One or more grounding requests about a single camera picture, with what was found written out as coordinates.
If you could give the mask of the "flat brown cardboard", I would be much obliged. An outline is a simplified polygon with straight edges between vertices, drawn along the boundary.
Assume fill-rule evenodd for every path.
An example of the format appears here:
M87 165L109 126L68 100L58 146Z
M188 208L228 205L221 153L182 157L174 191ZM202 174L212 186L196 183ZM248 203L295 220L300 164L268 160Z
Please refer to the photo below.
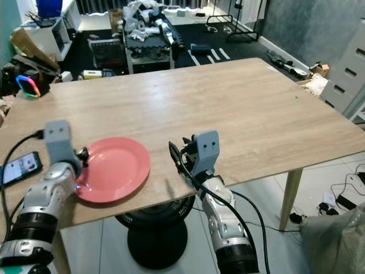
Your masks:
M42 62L52 66L55 71L60 70L57 61L42 52L24 28L19 27L11 33L10 43L18 48L20 52L28 55L28 57L39 58Z

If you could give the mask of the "wooden table leg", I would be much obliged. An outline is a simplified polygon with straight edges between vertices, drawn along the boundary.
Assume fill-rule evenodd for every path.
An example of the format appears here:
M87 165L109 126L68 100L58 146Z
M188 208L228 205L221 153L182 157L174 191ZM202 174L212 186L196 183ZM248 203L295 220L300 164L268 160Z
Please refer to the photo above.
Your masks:
M299 191L299 185L302 180L303 168L297 168L290 170L287 173L287 178L285 182L284 196L282 199L281 208L281 221L279 221L279 229L285 230L290 221L290 214L292 212L295 197Z

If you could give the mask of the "black clothes rack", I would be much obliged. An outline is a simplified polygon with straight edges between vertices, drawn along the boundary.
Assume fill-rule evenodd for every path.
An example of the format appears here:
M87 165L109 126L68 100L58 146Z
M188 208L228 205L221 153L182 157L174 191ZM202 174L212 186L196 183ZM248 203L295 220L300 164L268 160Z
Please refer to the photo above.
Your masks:
M213 0L212 13L206 19L205 26L208 32L217 32L219 29L212 23L220 23L226 34L226 42L258 41L261 31L258 28L261 11L265 10L263 0L224 0L228 3L228 10L217 13L217 2Z

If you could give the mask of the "blue plastic bin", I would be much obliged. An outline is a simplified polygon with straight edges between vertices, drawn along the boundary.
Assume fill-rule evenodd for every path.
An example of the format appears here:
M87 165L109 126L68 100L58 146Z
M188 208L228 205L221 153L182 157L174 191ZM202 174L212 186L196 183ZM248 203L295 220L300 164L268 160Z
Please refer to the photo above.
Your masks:
M55 18L62 14L63 0L35 0L37 14L40 18Z

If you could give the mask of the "black smartphone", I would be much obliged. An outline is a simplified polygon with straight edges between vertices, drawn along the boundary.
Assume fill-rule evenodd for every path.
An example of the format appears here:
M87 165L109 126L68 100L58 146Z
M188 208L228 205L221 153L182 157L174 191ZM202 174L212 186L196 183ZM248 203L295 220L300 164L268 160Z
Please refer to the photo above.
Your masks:
M42 171L39 153L33 151L2 166L2 185L11 186Z

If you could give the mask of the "red round plate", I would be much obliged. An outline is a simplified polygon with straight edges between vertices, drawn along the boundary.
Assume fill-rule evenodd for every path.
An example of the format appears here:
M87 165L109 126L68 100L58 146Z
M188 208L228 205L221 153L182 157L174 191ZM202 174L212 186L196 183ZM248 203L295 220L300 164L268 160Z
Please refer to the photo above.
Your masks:
M76 180L75 190L86 203L114 203L127 198L148 178L151 157L134 139L99 139L88 146L88 153L88 166Z

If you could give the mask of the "white low shelf unit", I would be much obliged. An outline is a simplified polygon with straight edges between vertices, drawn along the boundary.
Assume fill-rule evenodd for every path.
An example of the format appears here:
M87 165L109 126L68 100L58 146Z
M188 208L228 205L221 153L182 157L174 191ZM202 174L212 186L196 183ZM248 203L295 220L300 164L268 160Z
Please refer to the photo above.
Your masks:
M53 26L25 26L31 40L47 57L57 62L65 60L75 35L75 29L67 18L55 18Z

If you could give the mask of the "yellow and black device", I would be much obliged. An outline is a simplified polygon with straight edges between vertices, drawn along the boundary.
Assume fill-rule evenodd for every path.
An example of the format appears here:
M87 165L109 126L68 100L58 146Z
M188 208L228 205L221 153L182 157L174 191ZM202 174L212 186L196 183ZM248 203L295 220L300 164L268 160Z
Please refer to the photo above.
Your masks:
M112 70L84 70L82 76L84 80L94 80L106 78L107 76L115 76L115 73Z

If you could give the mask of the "grey drawer cabinet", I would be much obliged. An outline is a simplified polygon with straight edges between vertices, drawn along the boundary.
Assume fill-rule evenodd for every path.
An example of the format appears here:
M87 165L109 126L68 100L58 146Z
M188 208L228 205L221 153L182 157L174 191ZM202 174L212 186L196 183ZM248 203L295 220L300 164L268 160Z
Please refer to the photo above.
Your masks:
M365 18L328 76L320 100L353 123L365 126Z

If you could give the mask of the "black backpack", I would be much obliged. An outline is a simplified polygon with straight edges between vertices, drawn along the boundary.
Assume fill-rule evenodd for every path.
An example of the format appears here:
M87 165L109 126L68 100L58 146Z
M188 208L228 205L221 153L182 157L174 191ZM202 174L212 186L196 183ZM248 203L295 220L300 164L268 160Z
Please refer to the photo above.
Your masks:
M16 76L23 75L28 70L31 70L31 66L15 59L5 63L1 69L2 83L0 84L0 96L15 96L20 91L20 86L16 82Z

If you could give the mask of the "black floor fan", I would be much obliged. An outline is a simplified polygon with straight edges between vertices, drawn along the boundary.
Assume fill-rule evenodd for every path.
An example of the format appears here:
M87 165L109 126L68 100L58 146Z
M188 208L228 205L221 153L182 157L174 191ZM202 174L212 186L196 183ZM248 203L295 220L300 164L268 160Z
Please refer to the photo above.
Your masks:
M185 218L193 206L194 197L188 196L115 216L129 229L127 243L133 260L153 271L176 263L188 243Z

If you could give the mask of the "small cardboard box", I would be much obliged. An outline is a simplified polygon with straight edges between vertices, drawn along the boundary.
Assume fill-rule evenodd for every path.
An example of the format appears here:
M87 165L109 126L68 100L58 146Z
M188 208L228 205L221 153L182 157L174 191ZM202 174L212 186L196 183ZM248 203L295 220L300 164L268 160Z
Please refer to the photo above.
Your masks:
M325 63L316 62L313 66L310 66L310 72L313 75L320 75L322 78L327 78L330 68Z

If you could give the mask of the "black plastic crate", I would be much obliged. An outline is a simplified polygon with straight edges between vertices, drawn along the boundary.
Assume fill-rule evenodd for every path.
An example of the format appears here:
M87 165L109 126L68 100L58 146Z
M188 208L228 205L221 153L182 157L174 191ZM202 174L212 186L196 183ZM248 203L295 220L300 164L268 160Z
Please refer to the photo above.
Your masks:
M125 52L119 39L89 39L88 44L97 69L111 69L125 64Z

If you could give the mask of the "grey cluttered metal cart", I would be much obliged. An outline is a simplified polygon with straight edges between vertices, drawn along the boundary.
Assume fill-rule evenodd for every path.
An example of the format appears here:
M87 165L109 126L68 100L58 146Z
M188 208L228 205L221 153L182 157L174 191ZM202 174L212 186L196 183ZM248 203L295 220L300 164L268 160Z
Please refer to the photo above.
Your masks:
M179 32L164 15L164 7L156 0L133 0L122 9L117 27L131 75L135 66L156 63L174 70L180 51L185 49Z

